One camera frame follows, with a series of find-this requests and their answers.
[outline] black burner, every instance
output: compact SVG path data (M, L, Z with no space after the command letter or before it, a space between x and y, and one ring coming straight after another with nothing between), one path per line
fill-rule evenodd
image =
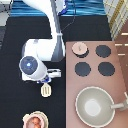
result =
M100 57L106 58L111 54L111 49L106 45L99 45L96 48L96 54Z
M103 76L112 76L115 72L114 66L109 62L100 63L98 70Z
M82 76L82 77L87 76L89 75L90 71L91 71L91 68L89 64L87 64L86 62L79 62L75 66L75 72L79 76Z

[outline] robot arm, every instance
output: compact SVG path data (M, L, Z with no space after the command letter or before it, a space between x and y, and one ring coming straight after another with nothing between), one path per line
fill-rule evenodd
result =
M59 62L65 56L65 46L60 30L56 3L54 0L23 1L47 15L50 22L52 39L29 39L24 44L22 59L19 64L22 79L24 81L32 80L43 83L48 78L48 82L50 82L51 78L61 76L60 70L47 69L42 61Z

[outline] burner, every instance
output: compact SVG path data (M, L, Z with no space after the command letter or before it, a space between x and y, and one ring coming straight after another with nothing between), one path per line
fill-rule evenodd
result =
M100 63L98 70L103 76L112 76L115 72L114 66L109 62Z
M99 45L96 48L96 54L100 57L106 58L111 54L111 49L106 45Z
M82 76L82 77L87 76L89 75L90 71L91 71L91 68L89 64L87 64L86 62L79 62L75 66L75 72L79 76Z
M88 50L86 44L84 44L82 42L75 43L72 47L72 51L79 58L84 58L89 53L89 50Z

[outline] small bowl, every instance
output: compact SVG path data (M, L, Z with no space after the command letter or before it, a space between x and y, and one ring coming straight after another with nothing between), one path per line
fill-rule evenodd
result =
M38 117L40 119L40 125L41 125L41 128L45 128L44 125L44 119L39 116L38 114L31 114L29 115L25 120L24 120L24 126L23 128L34 128L34 124L32 122L33 118L34 117Z

